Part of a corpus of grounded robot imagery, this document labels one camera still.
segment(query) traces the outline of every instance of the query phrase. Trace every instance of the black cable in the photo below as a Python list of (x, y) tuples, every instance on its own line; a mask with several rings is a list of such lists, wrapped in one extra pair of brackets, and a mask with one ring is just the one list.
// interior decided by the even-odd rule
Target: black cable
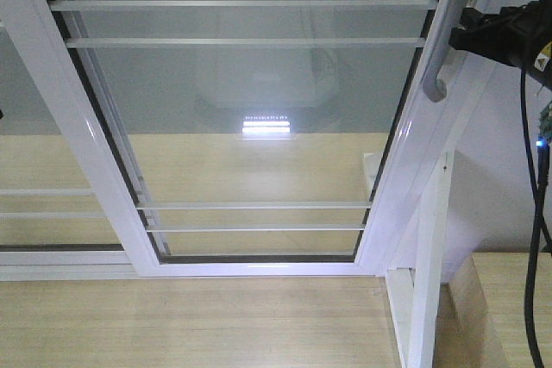
[(543, 20), (543, 9), (540, 9), (536, 23), (530, 31), (529, 39), (525, 44), (524, 55), (521, 61), (521, 78), (519, 85), (520, 95), (520, 107), (522, 116), (522, 125), (524, 131), (524, 144), (525, 155), (527, 158), (527, 166), (529, 168), (529, 177), (531, 192), (533, 194), (533, 202), (535, 203), (535, 215), (533, 218), (533, 231), (531, 235), (530, 252), (527, 264), (527, 276), (525, 278), (525, 292), (524, 292), (524, 320), (525, 320), (525, 333), (527, 336), (527, 345), (529, 346), (531, 358), (535, 368), (544, 368), (543, 359), (538, 346), (538, 339), (536, 337), (535, 330), (535, 318), (534, 318), (534, 298), (535, 298), (535, 285), (536, 285), (536, 266), (538, 261), (538, 251), (541, 240), (541, 231), (544, 234), (547, 245), (552, 254), (552, 240), (546, 226), (546, 222), (543, 217), (544, 197), (546, 195), (546, 185), (548, 184), (548, 170), (549, 170), (549, 145), (546, 140), (543, 140), (543, 146), (538, 147), (538, 185), (535, 177), (535, 165), (533, 162), (533, 153), (531, 151), (530, 136), (529, 136), (529, 123), (527, 121), (527, 102), (526, 102), (526, 81), (527, 81), (527, 67), (530, 65), (530, 50), (533, 47), (536, 32), (541, 26)]
[(544, 198), (546, 196), (546, 187), (548, 185), (548, 175), (550, 166), (550, 149), (547, 142), (538, 149), (538, 186), (536, 188), (535, 216), (533, 219), (533, 234), (529, 250), (529, 264), (527, 266), (527, 277), (525, 279), (524, 294), (524, 319), (527, 342), (529, 344), (530, 354), (533, 358), (533, 364), (536, 368), (544, 368), (543, 359), (538, 347), (535, 330), (535, 318), (533, 313), (535, 284), (536, 284), (536, 266), (538, 261), (538, 251), (541, 239), (541, 228), (543, 226), (543, 208)]
[[(520, 107), (521, 107), (521, 121), (522, 128), (524, 131), (524, 145), (525, 145), (525, 156), (527, 158), (527, 167), (529, 169), (529, 179), (531, 185), (531, 192), (533, 193), (533, 201), (536, 203), (536, 174), (535, 174), (535, 163), (533, 162), (533, 152), (531, 151), (531, 142), (529, 135), (529, 123), (527, 121), (527, 93), (526, 93), (526, 81), (527, 81), (527, 59), (524, 59), (524, 62), (521, 67), (521, 78), (519, 84), (519, 98), (520, 98)], [(550, 237), (550, 232), (546, 221), (543, 219), (542, 231), (546, 244), (549, 248), (550, 255), (552, 255), (552, 238)]]

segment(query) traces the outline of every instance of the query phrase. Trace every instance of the white aluminum frame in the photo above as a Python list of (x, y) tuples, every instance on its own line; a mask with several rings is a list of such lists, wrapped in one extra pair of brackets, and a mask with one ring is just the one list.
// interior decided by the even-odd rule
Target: white aluminum frame
[[(436, 73), (436, 67), (441, 64), (438, 60), (432, 61), (431, 57), (436, 49), (446, 48), (442, 29), (438, 27), (444, 20), (449, 1), (442, 0), (436, 7), (434, 25), (425, 41), (425, 45), (429, 48), (426, 47), (423, 51), (415, 82), (412, 83), (411, 98), (405, 107), (407, 117), (401, 121), (393, 142), (389, 161), (390, 172), (384, 173), (380, 183), (382, 196), (376, 196), (374, 207), (379, 206), (377, 215), (382, 210), (381, 200), (385, 201), (390, 196), (389, 187), (394, 183), (393, 180), (389, 180), (393, 168), (396, 168), (393, 161), (396, 157), (394, 154), (398, 148), (405, 147), (405, 134), (408, 132), (406, 127), (410, 128), (408, 122), (412, 122), (418, 102), (424, 99), (423, 94), (420, 93), (420, 77), (431, 71)], [(389, 227), (388, 224), (385, 228), (377, 228), (376, 225), (381, 221), (370, 222), (367, 227), (368, 238), (363, 238), (354, 263), (160, 264), (86, 97), (83, 85), (78, 79), (47, 2), (45, 0), (0, 0), (0, 17), (50, 112), (59, 124), (60, 131), (67, 138), (83, 172), (88, 177), (92, 190), (97, 195), (138, 275), (142, 277), (212, 277), (382, 274), (378, 272), (377, 264), (380, 263), (381, 254), (386, 254), (387, 248), (373, 240), (373, 237), (382, 231), (387, 233), (385, 228)], [(414, 164), (427, 162), (423, 157), (419, 159), (409, 157), (409, 159)], [(405, 184), (400, 183), (398, 187), (404, 190)]]
[(120, 12), (190, 7), (434, 10), (437, 7), (437, 0), (59, 0), (50, 2), (50, 10), (53, 12)]
[(262, 49), (299, 49), (312, 47), (423, 47), (424, 38), (291, 38), (291, 39), (221, 39), (221, 38), (70, 38), (68, 48), (183, 48), (231, 47)]

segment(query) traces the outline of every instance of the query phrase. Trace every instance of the wooden floor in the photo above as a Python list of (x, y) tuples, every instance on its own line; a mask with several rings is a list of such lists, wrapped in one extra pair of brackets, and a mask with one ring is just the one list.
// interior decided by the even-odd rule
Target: wooden floor
[[(533, 368), (524, 325), (525, 253), (476, 253), (451, 282), (472, 368)], [(542, 254), (535, 322), (545, 366), (552, 365), (552, 260)]]
[[(400, 367), (380, 278), (6, 282), (0, 303), (3, 368)], [(435, 367), (467, 367), (446, 295), (437, 328)]]

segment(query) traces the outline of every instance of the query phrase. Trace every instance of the glass pane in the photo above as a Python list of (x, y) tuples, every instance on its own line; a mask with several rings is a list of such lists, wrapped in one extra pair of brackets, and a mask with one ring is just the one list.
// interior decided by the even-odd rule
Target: glass pane
[[(76, 42), (96, 42), (80, 57), (109, 86), (97, 93), (112, 95), (154, 203), (287, 203), (368, 199), (363, 155), (385, 146), (427, 18), (424, 7), (397, 1), (429, 0), (77, 1), (97, 1), (96, 9), (61, 15), (78, 24), (79, 32), (69, 24)], [(166, 38), (177, 44), (148, 44)], [(277, 122), (279, 139), (242, 133), (258, 120)], [(358, 228), (365, 214), (145, 212), (161, 230), (258, 228), (155, 232), (159, 246), (191, 256), (352, 254), (358, 230), (262, 229)]]
[(6, 34), (0, 62), (0, 245), (118, 244)]
[(359, 232), (272, 231), (168, 233), (171, 253), (188, 255), (351, 255)]
[(293, 140), (243, 140), (237, 134), (130, 138), (158, 202), (366, 200), (362, 154), (375, 153), (386, 142), (386, 134), (298, 134)]
[(88, 35), (191, 38), (418, 37), (425, 10), (315, 7), (190, 7), (154, 11), (86, 11)]
[(386, 133), (413, 49), (105, 49), (130, 134), (240, 133), (285, 115), (293, 133)]

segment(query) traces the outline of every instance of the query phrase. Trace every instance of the window bar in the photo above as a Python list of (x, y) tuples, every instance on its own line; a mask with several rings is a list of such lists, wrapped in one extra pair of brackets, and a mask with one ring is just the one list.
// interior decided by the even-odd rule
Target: window bar
[(362, 10), (435, 10), (436, 0), (82, 0), (54, 1), (50, 10), (134, 11), (171, 8), (317, 8)]
[(138, 210), (258, 210), (258, 209), (369, 209), (359, 202), (257, 202), (257, 203), (138, 203)]
[(305, 232), (305, 231), (356, 231), (364, 230), (364, 225), (360, 224), (279, 224), (279, 225), (242, 225), (242, 226), (167, 226), (156, 227), (148, 226), (146, 230), (149, 233), (167, 232), (167, 233), (211, 233), (211, 232)]
[(92, 189), (0, 189), (0, 196), (94, 196)]
[(318, 39), (199, 39), (199, 38), (71, 38), (68, 48), (181, 48), (181, 47), (423, 47), (424, 38), (318, 38)]

